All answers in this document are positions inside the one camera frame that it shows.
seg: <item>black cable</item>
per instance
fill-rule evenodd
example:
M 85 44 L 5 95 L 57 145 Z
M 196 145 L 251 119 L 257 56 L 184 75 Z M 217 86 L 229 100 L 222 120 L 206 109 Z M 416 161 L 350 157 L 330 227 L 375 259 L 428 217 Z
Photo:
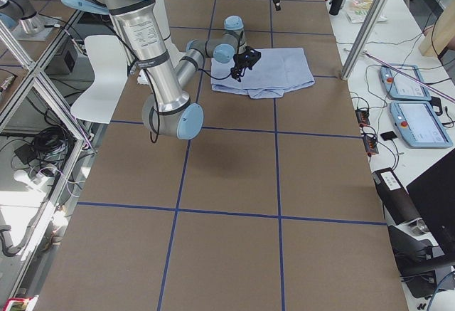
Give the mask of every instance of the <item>black cable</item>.
M 428 18 L 427 18 L 427 21 L 425 22 L 425 25 L 424 25 L 423 30 L 422 30 L 422 34 L 423 34 L 423 31 L 427 28 L 429 19 L 430 19 L 430 17 L 432 16 L 432 14 L 434 13 L 434 11 L 436 10 L 436 6 L 438 6 L 440 2 L 441 2 L 441 0 L 438 0 L 437 3 L 436 3 L 436 5 L 435 5 L 435 7 L 434 7 L 434 8 L 432 9 L 432 11 L 429 13 Z M 434 30 L 434 27 L 436 26 L 436 23 L 437 23 L 438 20 L 439 20 L 439 17 L 436 19 L 436 21 L 435 21 L 435 23 L 434 23 L 433 30 Z M 414 51 L 415 45 L 417 44 L 417 42 L 419 41 L 419 39 L 420 39 L 420 37 L 419 37 L 418 39 L 415 40 L 415 42 L 414 42 L 414 44 L 413 44 L 413 46 L 412 46 L 412 48 L 411 48 L 411 51 L 407 54 L 405 60 L 403 61 L 403 64 L 405 64 L 405 63 L 406 63 L 406 60 L 411 56 L 412 52 Z
M 16 255 L 21 251 L 21 248 L 17 248 L 17 249 L 18 249 L 17 252 L 11 253 L 11 252 L 9 251 L 9 249 L 10 249 L 11 247 L 6 247 L 6 241 L 5 241 L 3 232 L 4 232 L 4 231 L 0 231 L 1 252 L 2 252 L 3 255 L 6 256 L 7 258 L 12 258 L 12 257 L 16 256 Z
M 137 57 L 136 53 L 129 47 L 128 44 L 126 44 L 122 37 L 119 36 L 119 34 L 113 29 L 111 28 L 110 25 L 107 24 L 107 22 L 105 20 L 103 20 L 102 18 L 100 19 L 101 22 L 119 39 L 119 41 L 125 46 L 125 48 L 128 49 L 128 51 L 133 55 L 133 63 L 137 62 L 139 60 L 139 58 Z M 157 130 L 156 130 L 156 137 L 155 139 L 151 136 L 151 132 L 150 132 L 150 141 L 154 144 L 156 144 L 156 142 L 158 141 L 158 136 L 159 136 L 159 129 L 160 129 L 160 126 L 161 126 L 161 121 L 160 121 L 160 117 L 159 117 L 159 106 L 158 106 L 158 99 L 156 98 L 156 91 L 155 91 L 155 87 L 152 83 L 152 79 L 150 77 L 150 74 L 147 70 L 143 70 L 144 71 L 144 74 L 146 76 L 146 79 L 147 81 L 149 82 L 150 84 L 150 88 L 151 88 L 151 91 L 152 91 L 152 94 L 154 95 L 154 99 L 155 99 L 155 106 L 156 106 L 156 116 L 158 117 L 158 122 L 157 122 Z
M 395 151 L 397 153 L 397 163 L 392 168 L 392 170 L 395 170 L 398 167 L 398 164 L 400 163 L 400 153 L 398 152 L 398 147 L 397 147 L 397 144 L 395 144 L 395 141 L 393 139 L 391 139 L 390 141 L 392 142 L 393 146 L 395 147 Z
M 7 70 L 7 69 L 3 69 L 3 68 L 0 68 L 1 71 L 4 71 L 5 73 L 8 73 L 8 74 L 12 74 L 12 76 L 14 76 L 15 78 L 17 78 L 17 74 Z
M 152 89 L 152 93 L 154 95 L 154 99 L 155 99 L 155 106 L 156 106 L 156 118 L 158 119 L 157 120 L 157 125 L 156 125 L 156 136 L 155 138 L 152 137 L 151 135 L 151 131 L 150 131 L 150 141 L 152 142 L 152 144 L 156 144 L 156 142 L 158 142 L 158 136 L 159 136 L 159 129 L 160 129 L 160 126 L 161 126 L 161 118 L 159 117 L 159 105 L 158 105 L 158 99 L 156 98 L 156 93 L 155 93 L 155 88 L 154 88 L 154 85 L 153 83 L 151 82 L 151 78 L 150 78 L 150 75 L 149 75 L 149 72 L 147 70 L 144 70 L 144 74 L 146 76 L 146 79 L 147 81 L 149 82 L 150 84 L 150 87 Z M 151 127 L 153 128 L 153 115 L 152 115 L 152 118 L 151 118 Z
M 439 54 L 438 54 L 438 52 L 436 51 L 436 48 L 434 47 L 433 35 L 434 35 L 434 32 L 436 31 L 436 25 L 438 24 L 438 20 L 439 20 L 440 17 L 441 17 L 441 16 L 439 16 L 439 17 L 436 19 L 436 21 L 434 22 L 433 30 L 431 31 L 432 34 L 431 34 L 431 36 L 430 36 L 430 40 L 431 40 L 431 42 L 432 42 L 433 51 L 434 51 L 434 53 L 436 53 L 437 55 L 439 55 Z
M 84 90 L 83 89 L 79 89 L 79 88 L 76 88 L 76 87 L 73 87 L 72 85 L 66 83 L 65 81 L 63 80 L 60 80 L 58 78 L 50 78 L 52 81 L 57 81 L 59 83 L 61 83 L 62 85 L 66 85 L 67 87 L 71 88 L 71 89 L 74 89 L 74 90 L 77 90 L 79 92 L 83 92 Z
M 3 145 L 1 148 L 0 148 L 0 152 L 3 151 L 5 149 L 5 147 L 7 147 L 8 145 L 10 145 L 12 142 L 25 142 L 26 144 L 29 144 L 30 145 L 30 142 L 28 142 L 27 140 L 24 140 L 24 139 L 13 139 L 13 140 L 10 140 L 9 142 L 7 142 L 5 145 Z
M 382 142 L 379 142 L 378 141 L 378 144 L 379 145 L 382 145 L 383 147 L 385 147 L 393 156 L 393 165 L 392 165 L 392 169 L 393 168 L 397 168 L 398 166 L 398 159 L 397 159 L 397 156 L 395 155 L 395 153 L 393 153 L 393 151 L 385 144 L 383 144 Z
M 55 125 L 58 125 L 59 122 L 55 119 L 53 119 L 52 117 L 48 116 L 47 114 L 45 114 L 44 112 L 42 112 L 38 107 L 36 107 L 36 105 L 32 102 L 32 100 L 30 100 L 29 97 L 26 97 L 26 100 L 28 101 L 28 103 L 30 104 L 30 106 L 36 111 L 38 112 L 39 114 L 41 114 L 42 116 L 44 116 L 44 121 L 46 122 L 46 124 L 50 125 L 50 126 L 55 126 Z
M 73 92 L 73 93 L 70 93 L 70 94 L 67 94 L 67 95 L 64 95 L 63 98 L 68 98 L 68 97 L 71 97 L 71 96 L 74 96 L 74 95 L 77 95 L 77 94 L 82 94 L 84 91 L 80 91 L 80 92 Z
M 60 18 L 47 16 L 47 15 L 42 14 L 42 13 L 39 13 L 39 14 L 40 14 L 41 16 L 43 16 L 43 17 L 46 17 L 46 18 L 55 19 L 56 21 L 61 21 L 61 22 L 64 23 L 66 26 L 68 26 L 69 28 L 71 28 L 71 29 L 75 32 L 75 34 L 77 35 L 77 37 L 79 37 L 79 39 L 84 40 L 84 38 L 80 35 L 80 33 L 78 33 L 77 30 L 76 30 L 71 24 L 69 24 L 67 21 L 64 21 L 64 20 L 62 20 L 62 19 L 60 19 Z
M 202 68 L 199 68 L 200 71 L 202 71 L 204 74 L 206 74 L 208 77 L 212 78 L 213 80 L 225 80 L 226 78 L 229 78 L 230 77 L 230 74 L 228 76 L 225 76 L 224 78 L 216 78 L 216 77 L 213 77 L 211 74 L 209 74 L 208 71 L 202 69 Z
M 446 112 L 447 117 L 450 119 L 450 122 L 443 122 L 442 125 L 443 125 L 445 128 L 453 128 L 454 125 L 455 125 L 455 121 L 454 121 L 454 119 L 452 119 L 452 117 L 449 115 L 449 109 L 448 109 L 447 106 L 444 107 L 444 111 Z

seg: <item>brown table surface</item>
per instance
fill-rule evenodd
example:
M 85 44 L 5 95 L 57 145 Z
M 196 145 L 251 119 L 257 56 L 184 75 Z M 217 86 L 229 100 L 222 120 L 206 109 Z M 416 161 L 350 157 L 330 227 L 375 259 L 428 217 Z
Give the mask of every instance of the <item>brown table surface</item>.
M 151 144 L 131 78 L 37 310 L 406 310 L 323 0 L 165 1 L 180 49 L 238 14 L 316 84 L 251 100 L 198 73 L 202 132 Z

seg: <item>cable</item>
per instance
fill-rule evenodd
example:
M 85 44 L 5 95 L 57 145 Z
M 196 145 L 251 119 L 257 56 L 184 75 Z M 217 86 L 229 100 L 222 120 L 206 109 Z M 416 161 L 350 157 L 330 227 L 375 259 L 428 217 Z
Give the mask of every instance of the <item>cable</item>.
M 447 278 L 449 278 L 451 275 L 454 275 L 454 274 L 455 274 L 455 271 L 452 271 L 452 272 L 450 272 L 450 273 L 447 273 L 447 274 L 441 279 L 441 281 L 439 281 L 438 285 L 436 286 L 436 289 L 434 290 L 434 293 L 433 293 L 431 299 L 429 300 L 428 307 L 427 307 L 427 311 L 430 311 L 430 308 L 432 307 L 434 298 L 436 297 L 436 294 L 438 293 L 439 289 L 441 288 L 442 283 L 443 283 L 444 281 L 446 281 Z
M 397 158 L 397 156 L 395 155 L 395 153 L 393 153 L 393 151 L 385 144 L 383 144 L 382 142 L 379 142 L 378 141 L 378 144 L 379 145 L 382 145 L 383 147 L 385 147 L 393 156 L 393 165 L 392 165 L 392 170 L 396 169 L 397 166 L 398 166 L 398 161 L 399 159 Z
M 441 0 L 438 0 L 437 3 L 436 3 L 436 6 L 438 6 L 440 2 L 441 2 Z M 425 22 L 425 25 L 424 25 L 424 27 L 423 27 L 423 30 L 425 30 L 425 29 L 427 28 L 429 19 L 430 19 L 430 17 L 432 16 L 432 14 L 434 13 L 434 10 L 436 9 L 436 6 L 432 9 L 432 11 L 430 12 L 430 14 L 428 15 L 428 18 L 427 18 L 427 21 Z M 434 28 L 436 27 L 436 24 L 437 24 L 438 20 L 439 20 L 439 17 L 436 19 L 436 21 L 435 21 L 435 23 L 434 23 L 433 31 L 434 31 Z M 433 45 L 433 32 L 432 32 L 432 36 L 431 36 L 431 37 L 432 37 L 432 46 L 433 46 L 433 49 L 434 49 L 434 45 Z M 414 51 L 415 45 L 417 44 L 417 42 L 418 42 L 419 39 L 420 39 L 420 38 L 418 38 L 418 39 L 415 40 L 414 44 L 412 45 L 411 51 L 407 54 L 405 60 L 403 61 L 403 65 L 406 63 L 406 60 L 411 56 L 412 52 Z
M 30 145 L 30 142 L 28 142 L 27 140 L 24 140 L 24 139 L 13 139 L 13 140 L 10 140 L 9 142 L 7 142 L 5 145 L 3 145 L 1 148 L 0 148 L 0 152 L 3 151 L 8 145 L 10 145 L 12 142 L 25 142 L 26 144 L 29 144 Z
M 422 32 L 419 33 L 417 36 L 412 37 L 411 39 L 407 39 L 406 41 L 401 41 L 401 42 L 398 42 L 398 43 L 369 41 L 369 42 L 367 42 L 367 44 L 390 44 L 390 45 L 393 45 L 393 46 L 399 46 L 400 44 L 413 41 L 414 39 L 416 39 L 417 37 L 420 37 L 421 35 L 422 35 Z M 336 43 L 337 44 L 341 44 L 341 45 L 353 45 L 354 44 L 354 43 L 341 43 L 341 42 L 338 42 L 338 41 Z
M 79 89 L 79 88 L 76 88 L 76 87 L 73 87 L 72 85 L 66 83 L 65 81 L 63 80 L 60 80 L 58 78 L 50 78 L 52 81 L 57 81 L 59 83 L 61 83 L 62 85 L 66 85 L 67 87 L 71 88 L 71 89 L 74 89 L 74 90 L 77 90 L 79 92 L 83 92 L 84 90 L 83 89 Z
M 123 39 L 119 36 L 119 34 L 113 29 L 111 28 L 106 21 L 104 21 L 102 18 L 100 19 L 101 22 L 119 39 L 119 41 L 125 46 L 125 48 L 128 49 L 128 51 L 133 55 L 133 58 L 134 58 L 134 61 L 132 63 L 132 65 L 137 62 L 139 60 L 139 58 L 137 57 L 136 53 L 129 47 L 128 44 L 126 44 Z M 159 129 L 160 129 L 160 126 L 161 126 L 161 121 L 160 121 L 160 117 L 159 117 L 159 105 L 158 105 L 158 99 L 156 98 L 156 91 L 155 91 L 155 87 L 152 83 L 152 79 L 150 77 L 150 74 L 147 70 L 143 70 L 145 76 L 146 76 L 146 79 L 147 81 L 149 82 L 150 84 L 150 88 L 151 88 L 151 91 L 154 95 L 154 99 L 155 99 L 155 106 L 156 106 L 156 116 L 158 118 L 158 122 L 157 122 L 157 130 L 156 130 L 156 137 L 153 138 L 152 135 L 151 135 L 151 132 L 150 132 L 150 141 L 153 143 L 153 144 L 156 144 L 156 142 L 158 141 L 158 136 L 159 136 Z
M 450 122 L 443 122 L 442 125 L 443 125 L 445 128 L 453 128 L 454 125 L 455 125 L 455 121 L 454 121 L 454 119 L 452 119 L 452 117 L 449 115 L 449 109 L 448 109 L 447 106 L 444 106 L 444 111 L 446 112 L 447 117 L 450 119 Z
M 0 68 L 1 71 L 4 71 L 5 73 L 8 73 L 8 74 L 12 74 L 12 76 L 14 76 L 15 78 L 17 78 L 17 75 L 7 69 L 3 69 L 3 68 Z
M 67 21 L 64 21 L 60 18 L 56 18 L 56 17 L 51 17 L 51 16 L 47 16 L 45 14 L 42 14 L 42 13 L 39 13 L 40 16 L 43 16 L 43 17 L 46 17 L 46 18 L 50 18 L 50 19 L 55 19 L 56 21 L 61 21 L 62 23 L 64 23 L 66 26 L 68 26 L 69 28 L 71 28 L 75 34 L 77 35 L 77 37 L 79 37 L 79 39 L 83 40 L 84 38 L 80 35 L 80 33 L 77 32 L 77 30 L 71 25 L 69 24 Z
M 32 100 L 29 98 L 29 97 L 26 97 L 26 100 L 28 101 L 28 103 L 30 104 L 30 106 L 36 111 L 38 112 L 39 114 L 41 114 L 42 116 L 44 116 L 44 121 L 46 122 L 46 124 L 50 125 L 50 126 L 55 126 L 55 125 L 59 125 L 59 122 L 55 119 L 53 119 L 52 117 L 48 116 L 47 114 L 45 114 L 44 112 L 42 112 L 38 107 L 36 107 L 36 105 L 32 102 Z M 50 123 L 48 121 L 48 118 L 53 121 L 54 123 Z
M 229 74 L 228 76 L 225 76 L 224 78 L 216 78 L 216 77 L 213 77 L 211 74 L 209 74 L 208 71 L 206 71 L 206 70 L 204 70 L 202 68 L 199 68 L 199 70 L 202 71 L 207 76 L 209 76 L 210 78 L 212 78 L 213 80 L 225 80 L 226 78 L 230 77 L 230 74 Z

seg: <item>power strip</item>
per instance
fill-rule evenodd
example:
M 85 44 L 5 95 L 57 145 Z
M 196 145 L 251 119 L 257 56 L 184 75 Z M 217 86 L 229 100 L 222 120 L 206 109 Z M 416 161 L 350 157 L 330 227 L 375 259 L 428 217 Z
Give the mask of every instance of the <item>power strip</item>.
M 3 83 L 0 85 L 0 94 L 2 94 L 10 85 L 13 84 L 14 80 L 17 78 L 15 75 L 11 75 L 3 80 Z

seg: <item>metal frame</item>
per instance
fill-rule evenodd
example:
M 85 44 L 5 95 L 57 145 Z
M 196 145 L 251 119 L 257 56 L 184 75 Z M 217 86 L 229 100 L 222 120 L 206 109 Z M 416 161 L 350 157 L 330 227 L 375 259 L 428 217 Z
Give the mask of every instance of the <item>metal frame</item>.
M 82 16 L 81 11 L 76 11 L 68 21 L 68 25 L 75 23 Z M 13 37 L 10 30 L 0 21 L 0 39 L 5 43 L 6 47 L 11 51 L 16 60 L 21 64 L 22 68 L 29 70 L 28 75 L 23 79 L 20 87 L 11 98 L 5 108 L 0 111 L 0 131 L 5 128 L 6 123 L 11 119 L 19 105 L 26 98 L 30 89 L 35 88 L 53 112 L 61 119 L 65 126 L 75 136 L 76 139 L 83 139 L 90 144 L 87 132 L 83 124 L 76 120 L 70 114 L 70 106 L 67 104 L 63 96 L 58 92 L 49 77 L 44 73 L 44 68 L 49 64 L 52 57 L 55 55 L 59 47 L 65 41 L 66 34 L 60 31 L 55 39 L 49 44 L 40 56 L 37 62 L 27 54 L 22 45 Z
M 81 11 L 76 11 L 67 22 L 69 25 L 77 22 L 82 16 Z M 35 62 L 25 51 L 22 45 L 13 37 L 10 30 L 0 21 L 0 40 L 4 42 L 6 47 L 11 51 L 16 60 L 21 64 L 22 68 L 28 71 L 28 74 L 23 78 L 18 89 L 8 101 L 6 106 L 0 110 L 0 132 L 5 128 L 15 111 L 19 108 L 27 94 L 34 88 L 38 94 L 44 99 L 45 103 L 52 109 L 57 117 L 63 121 L 68 130 L 73 134 L 76 142 L 70 157 L 63 167 L 63 175 L 57 181 L 52 194 L 44 201 L 39 208 L 36 217 L 30 227 L 30 236 L 21 254 L 21 264 L 17 269 L 17 279 L 11 282 L 8 288 L 11 288 L 8 293 L 13 297 L 18 291 L 23 278 L 28 270 L 32 258 L 36 254 L 38 244 L 46 232 L 48 224 L 55 212 L 55 204 L 60 198 L 60 195 L 65 190 L 67 179 L 75 167 L 76 161 L 80 156 L 84 146 L 88 145 L 91 149 L 92 144 L 87 136 L 87 129 L 84 124 L 75 119 L 70 113 L 70 106 L 55 87 L 53 82 L 44 72 L 44 68 L 49 64 L 52 57 L 55 55 L 59 47 L 66 39 L 64 31 L 60 30 L 57 36 L 50 42 L 49 46 L 44 50 L 40 58 Z
M 376 22 L 378 21 L 379 15 L 381 14 L 384 6 L 388 0 L 374 0 L 362 27 L 360 28 L 357 38 L 354 41 L 353 47 L 351 48 L 348 58 L 341 71 L 341 79 L 347 80 L 350 74 L 353 72 L 355 64 L 359 56 L 361 55 L 373 29 L 375 28 Z
M 53 193 L 49 197 L 49 200 L 41 205 L 40 209 L 38 210 L 38 213 L 36 214 L 36 218 L 30 229 L 31 236 L 28 239 L 27 244 L 24 246 L 24 250 L 21 254 L 22 265 L 19 268 L 20 271 L 18 272 L 18 278 L 14 285 L 12 286 L 9 297 L 14 297 L 16 291 L 18 290 L 22 283 L 22 280 L 26 274 L 26 271 L 28 270 L 31 260 L 36 253 L 36 249 L 39 243 L 41 242 L 41 239 L 44 237 L 48 224 L 55 212 L 55 205 L 58 199 L 60 198 L 60 195 L 62 194 L 63 190 L 65 189 L 65 185 L 67 184 L 67 179 L 65 177 L 69 177 L 71 175 L 71 172 L 74 169 L 76 161 L 79 158 L 79 155 L 84 145 L 85 145 L 84 140 L 78 140 L 75 143 L 73 151 L 71 152 L 71 155 L 68 158 L 65 167 L 63 168 L 62 171 L 63 175 L 60 176 L 57 184 L 55 185 Z

